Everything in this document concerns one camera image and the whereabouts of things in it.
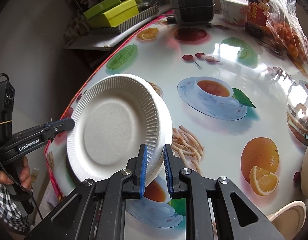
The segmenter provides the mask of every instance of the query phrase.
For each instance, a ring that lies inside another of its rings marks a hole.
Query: saucer print
[[[178,94],[190,107],[205,115],[221,120],[239,120],[246,115],[247,107],[242,104],[239,104],[233,114],[218,114],[217,111],[213,111],[213,109],[203,105],[193,91],[196,79],[197,77],[186,78],[177,85]]]
[[[300,80],[300,85],[303,87],[303,89],[305,90],[305,92],[308,95],[308,82],[306,82],[304,80]]]

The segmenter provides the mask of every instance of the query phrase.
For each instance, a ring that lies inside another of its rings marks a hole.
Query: rubber band
[[[0,122],[0,124],[11,122],[12,120],[6,121],[6,122]]]

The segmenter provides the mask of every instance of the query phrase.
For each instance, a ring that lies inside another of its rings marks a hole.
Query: yogurt container
[[[246,23],[247,0],[220,0],[223,19],[228,23],[243,27]]]

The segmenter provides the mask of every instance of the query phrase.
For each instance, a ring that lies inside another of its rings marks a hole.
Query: hand
[[[24,188],[30,190],[32,188],[32,178],[30,176],[30,169],[28,166],[28,159],[26,156],[23,157],[23,169],[20,172],[19,180]],[[7,175],[0,170],[0,184],[12,185],[14,184]]]

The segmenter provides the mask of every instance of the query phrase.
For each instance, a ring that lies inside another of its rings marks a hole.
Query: screw
[[[86,179],[86,180],[83,181],[83,184],[85,186],[90,186],[90,185],[93,184],[93,180],[92,179]]]
[[[218,180],[222,184],[227,184],[230,181],[227,177],[220,177]]]
[[[181,170],[181,172],[182,172],[183,174],[185,174],[185,175],[188,175],[188,174],[191,174],[191,173],[192,173],[192,170],[189,169],[189,168],[183,168],[183,169]]]
[[[121,170],[122,175],[129,175],[130,174],[130,169],[122,169]]]

